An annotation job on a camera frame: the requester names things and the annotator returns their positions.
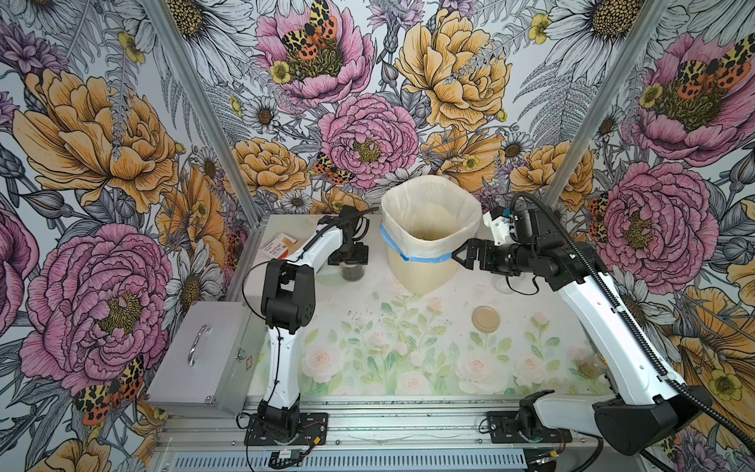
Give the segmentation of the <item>glass jar with tea leaves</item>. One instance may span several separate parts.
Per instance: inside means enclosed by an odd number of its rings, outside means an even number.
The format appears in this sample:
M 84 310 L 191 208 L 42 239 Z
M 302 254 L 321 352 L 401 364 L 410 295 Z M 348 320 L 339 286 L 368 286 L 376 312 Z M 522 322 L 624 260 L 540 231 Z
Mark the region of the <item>glass jar with tea leaves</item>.
M 530 278 L 527 275 L 518 277 L 504 277 L 496 275 L 493 280 L 495 290 L 503 295 L 517 295 L 520 293 L 529 293 L 533 288 Z

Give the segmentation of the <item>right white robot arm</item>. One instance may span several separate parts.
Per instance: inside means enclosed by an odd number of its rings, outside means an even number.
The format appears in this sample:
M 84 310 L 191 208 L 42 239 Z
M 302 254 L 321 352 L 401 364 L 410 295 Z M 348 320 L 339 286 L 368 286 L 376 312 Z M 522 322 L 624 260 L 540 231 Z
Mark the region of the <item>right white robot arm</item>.
M 508 208 L 484 216 L 492 239 L 470 238 L 451 254 L 465 269 L 501 277 L 530 273 L 560 295 L 607 366 L 611 394 L 600 399 L 534 393 L 521 400 L 524 422 L 602 439 L 620 454 L 649 446 L 705 414 L 747 450 L 754 441 L 713 407 L 703 387 L 690 387 L 640 328 L 594 248 L 572 238 L 550 207 L 517 193 Z

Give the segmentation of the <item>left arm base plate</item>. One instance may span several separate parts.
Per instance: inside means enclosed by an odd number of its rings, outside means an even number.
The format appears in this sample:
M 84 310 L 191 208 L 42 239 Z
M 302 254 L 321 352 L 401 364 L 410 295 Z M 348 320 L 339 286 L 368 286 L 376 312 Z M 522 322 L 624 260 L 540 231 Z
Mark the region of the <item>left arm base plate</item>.
M 289 416 L 281 424 L 252 417 L 245 433 L 245 446 L 321 446 L 326 443 L 330 415 L 304 412 L 298 419 Z

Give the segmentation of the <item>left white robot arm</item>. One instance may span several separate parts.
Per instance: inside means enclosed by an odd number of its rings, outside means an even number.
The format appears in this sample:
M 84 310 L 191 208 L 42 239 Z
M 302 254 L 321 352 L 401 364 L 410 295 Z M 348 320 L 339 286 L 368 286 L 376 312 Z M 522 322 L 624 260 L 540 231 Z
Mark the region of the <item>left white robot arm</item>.
M 279 444 L 290 444 L 300 434 L 299 336 L 316 312 L 316 274 L 323 267 L 338 267 L 348 282 L 364 277 L 370 250 L 363 239 L 371 226 L 368 216 L 377 210 L 345 206 L 320 218 L 313 235 L 293 253 L 259 263 L 265 269 L 260 302 L 247 306 L 267 327 L 271 372 L 251 434 Z

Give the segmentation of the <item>beige jar lid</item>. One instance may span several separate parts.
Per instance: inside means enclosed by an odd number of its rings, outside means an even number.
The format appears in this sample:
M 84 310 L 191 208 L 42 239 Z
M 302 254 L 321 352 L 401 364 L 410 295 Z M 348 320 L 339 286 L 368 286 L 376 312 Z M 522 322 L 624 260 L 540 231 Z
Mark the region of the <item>beige jar lid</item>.
M 473 327 L 481 334 L 493 334 L 501 326 L 499 312 L 490 306 L 476 307 L 471 315 Z

